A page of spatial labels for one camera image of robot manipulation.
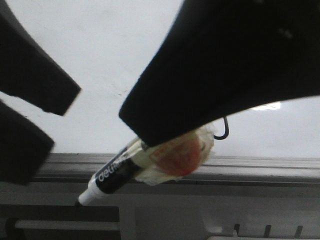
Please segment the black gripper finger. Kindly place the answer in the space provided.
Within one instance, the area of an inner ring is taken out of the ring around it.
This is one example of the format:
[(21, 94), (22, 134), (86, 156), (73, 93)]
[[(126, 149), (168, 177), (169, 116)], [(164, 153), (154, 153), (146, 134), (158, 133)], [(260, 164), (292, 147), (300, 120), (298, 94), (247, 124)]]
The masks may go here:
[(0, 90), (60, 116), (81, 91), (28, 34), (7, 4), (0, 6)]
[(319, 1), (185, 0), (119, 117), (153, 147), (252, 107), (319, 94)]

